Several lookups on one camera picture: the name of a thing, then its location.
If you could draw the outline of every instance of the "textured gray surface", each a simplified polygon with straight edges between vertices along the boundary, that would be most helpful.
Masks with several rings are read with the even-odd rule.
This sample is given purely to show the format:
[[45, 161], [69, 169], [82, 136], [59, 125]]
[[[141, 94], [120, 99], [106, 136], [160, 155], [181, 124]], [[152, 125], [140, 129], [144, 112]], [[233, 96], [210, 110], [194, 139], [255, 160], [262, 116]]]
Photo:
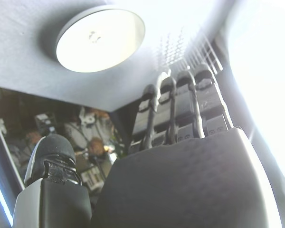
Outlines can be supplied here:
[[[144, 87], [156, 81], [153, 53], [161, 34], [168, 30], [177, 34], [182, 24], [195, 21], [206, 31], [212, 30], [232, 1], [226, 2], [0, 0], [0, 87], [113, 111], [139, 98]], [[76, 14], [110, 3], [126, 5], [145, 21], [141, 48], [102, 72], [76, 73], [63, 68], [53, 52], [60, 29]]]
[[94, 228], [280, 228], [269, 181], [243, 131], [117, 160]]

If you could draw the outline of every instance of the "light strip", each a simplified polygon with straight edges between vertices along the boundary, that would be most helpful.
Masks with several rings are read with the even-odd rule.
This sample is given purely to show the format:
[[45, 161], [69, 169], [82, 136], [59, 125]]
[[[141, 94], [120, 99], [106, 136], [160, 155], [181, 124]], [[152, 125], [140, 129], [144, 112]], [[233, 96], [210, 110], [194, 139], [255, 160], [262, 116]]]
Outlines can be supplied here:
[[10, 210], [9, 210], [9, 207], [6, 204], [6, 201], [5, 201], [4, 197], [3, 197], [1, 189], [0, 189], [0, 202], [1, 202], [1, 205], [3, 206], [3, 209], [4, 209], [4, 212], [5, 212], [6, 216], [8, 217], [10, 226], [12, 227], [13, 226], [13, 217], [12, 217], [12, 215], [10, 213]]

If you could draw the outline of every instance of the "round ceiling light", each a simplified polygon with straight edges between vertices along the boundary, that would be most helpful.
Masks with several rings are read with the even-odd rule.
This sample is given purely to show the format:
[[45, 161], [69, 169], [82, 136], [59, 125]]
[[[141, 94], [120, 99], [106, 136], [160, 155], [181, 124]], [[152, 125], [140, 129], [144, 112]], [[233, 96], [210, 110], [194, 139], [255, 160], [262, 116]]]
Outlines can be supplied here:
[[76, 72], [97, 72], [116, 66], [141, 45], [143, 20], [135, 13], [109, 6], [86, 10], [61, 30], [56, 46], [58, 61]]

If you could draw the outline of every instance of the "white ceiling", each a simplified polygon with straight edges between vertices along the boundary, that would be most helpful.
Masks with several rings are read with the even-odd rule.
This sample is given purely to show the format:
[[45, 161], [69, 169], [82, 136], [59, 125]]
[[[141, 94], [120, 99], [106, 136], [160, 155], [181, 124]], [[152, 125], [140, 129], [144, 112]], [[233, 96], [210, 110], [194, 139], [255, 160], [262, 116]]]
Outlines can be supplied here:
[[[208, 34], [219, 29], [228, 0], [0, 0], [0, 87], [113, 111], [139, 98], [156, 82], [154, 48], [160, 35], [182, 24], [201, 24]], [[128, 60], [96, 73], [63, 68], [54, 50], [60, 29], [94, 6], [125, 6], [145, 22], [141, 48]]]

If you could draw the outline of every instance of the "blue light strip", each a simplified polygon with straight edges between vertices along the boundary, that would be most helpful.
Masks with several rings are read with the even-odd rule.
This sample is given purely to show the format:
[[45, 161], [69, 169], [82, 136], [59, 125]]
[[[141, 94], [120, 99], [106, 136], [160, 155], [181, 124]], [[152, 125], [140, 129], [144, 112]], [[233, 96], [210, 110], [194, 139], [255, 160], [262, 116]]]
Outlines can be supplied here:
[[13, 226], [13, 217], [10, 213], [10, 210], [8, 208], [8, 205], [6, 204], [5, 202], [5, 199], [3, 197], [3, 194], [1, 192], [1, 189], [0, 189], [0, 202], [1, 202], [1, 205], [3, 206], [3, 209], [4, 209], [4, 212], [6, 214], [6, 216], [8, 217], [8, 220], [9, 220], [9, 223], [10, 223], [10, 226], [12, 227]]

